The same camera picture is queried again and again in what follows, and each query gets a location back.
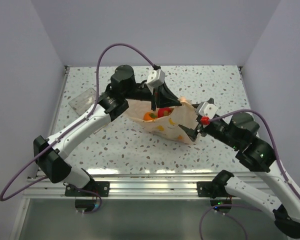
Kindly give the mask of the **red apple with yellow patch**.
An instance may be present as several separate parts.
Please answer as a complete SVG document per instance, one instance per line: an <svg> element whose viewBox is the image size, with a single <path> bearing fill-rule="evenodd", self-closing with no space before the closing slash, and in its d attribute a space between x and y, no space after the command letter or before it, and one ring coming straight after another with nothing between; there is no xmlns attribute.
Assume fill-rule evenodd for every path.
<svg viewBox="0 0 300 240"><path fill-rule="evenodd" d="M157 111L157 117L162 118L162 117L169 116L173 111L174 108L172 107L159 108Z"/></svg>

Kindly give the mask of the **orange fake tangerine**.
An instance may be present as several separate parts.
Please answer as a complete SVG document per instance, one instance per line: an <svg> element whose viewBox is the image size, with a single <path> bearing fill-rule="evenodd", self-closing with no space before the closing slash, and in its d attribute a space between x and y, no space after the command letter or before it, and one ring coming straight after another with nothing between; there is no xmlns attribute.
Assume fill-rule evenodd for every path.
<svg viewBox="0 0 300 240"><path fill-rule="evenodd" d="M154 121L158 118L156 112L146 112L143 116L144 121Z"/></svg>

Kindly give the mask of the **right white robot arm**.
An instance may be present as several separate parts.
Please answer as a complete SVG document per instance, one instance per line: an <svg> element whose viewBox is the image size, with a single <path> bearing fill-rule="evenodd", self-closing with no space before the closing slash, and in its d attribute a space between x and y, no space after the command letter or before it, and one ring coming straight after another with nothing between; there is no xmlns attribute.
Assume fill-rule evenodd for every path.
<svg viewBox="0 0 300 240"><path fill-rule="evenodd" d="M214 99L194 104L195 128L181 125L187 136L195 141L198 135L209 135L236 152L235 158L270 188L267 194L244 182L233 173L221 170L210 183L198 182L199 197L238 197L256 211L268 215L286 236L300 239L300 187L290 177L280 160L272 132L270 143L257 136L260 128L253 116L258 116L268 130L265 118L255 110L241 109L217 115Z"/></svg>

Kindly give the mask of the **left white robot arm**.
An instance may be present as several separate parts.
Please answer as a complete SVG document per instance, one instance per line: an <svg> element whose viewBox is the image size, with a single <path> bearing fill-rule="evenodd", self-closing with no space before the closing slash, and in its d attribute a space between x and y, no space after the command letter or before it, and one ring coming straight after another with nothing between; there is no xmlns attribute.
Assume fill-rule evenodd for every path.
<svg viewBox="0 0 300 240"><path fill-rule="evenodd" d="M105 91L83 115L48 138L41 135L33 141L35 163L53 183L67 183L76 187L82 196L96 189L92 176L84 169L66 162L70 153L92 133L110 124L128 108L129 100L148 101L151 110L178 107L179 99L165 83L165 73L159 66L149 71L141 83L135 80L130 65L120 65L110 77Z"/></svg>

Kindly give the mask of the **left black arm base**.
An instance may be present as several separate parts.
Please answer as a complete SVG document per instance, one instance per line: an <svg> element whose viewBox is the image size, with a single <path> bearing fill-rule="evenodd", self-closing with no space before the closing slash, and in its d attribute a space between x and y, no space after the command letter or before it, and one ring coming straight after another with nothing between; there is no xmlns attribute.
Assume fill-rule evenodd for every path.
<svg viewBox="0 0 300 240"><path fill-rule="evenodd" d="M110 191L109 181L90 181L83 189L76 189L73 185L68 185L65 188L64 195L66 197L95 197L98 194L100 197L108 197Z"/></svg>

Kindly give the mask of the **orange translucent plastic bag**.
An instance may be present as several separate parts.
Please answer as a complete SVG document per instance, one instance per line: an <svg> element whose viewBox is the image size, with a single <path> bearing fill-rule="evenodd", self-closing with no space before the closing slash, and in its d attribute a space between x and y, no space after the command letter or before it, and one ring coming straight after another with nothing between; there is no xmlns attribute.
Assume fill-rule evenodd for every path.
<svg viewBox="0 0 300 240"><path fill-rule="evenodd" d="M151 110L151 103L148 101L128 100L129 108L124 115L133 122L140 125L145 131L162 138L192 145L193 141L182 130L179 125L193 129L196 127L197 115L192 103L185 97L181 97L180 106L173 106L172 112L167 116L145 120L146 114L156 116L159 109Z"/></svg>

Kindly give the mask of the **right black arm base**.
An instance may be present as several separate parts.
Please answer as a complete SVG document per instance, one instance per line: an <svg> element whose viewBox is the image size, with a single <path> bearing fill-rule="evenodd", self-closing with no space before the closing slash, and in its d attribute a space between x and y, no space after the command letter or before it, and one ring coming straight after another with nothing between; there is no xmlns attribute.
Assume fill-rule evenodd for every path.
<svg viewBox="0 0 300 240"><path fill-rule="evenodd" d="M228 184L230 178L235 175L227 170L219 172L212 181L198 181L196 183L197 195L199 197L226 198L231 195L227 193L225 186Z"/></svg>

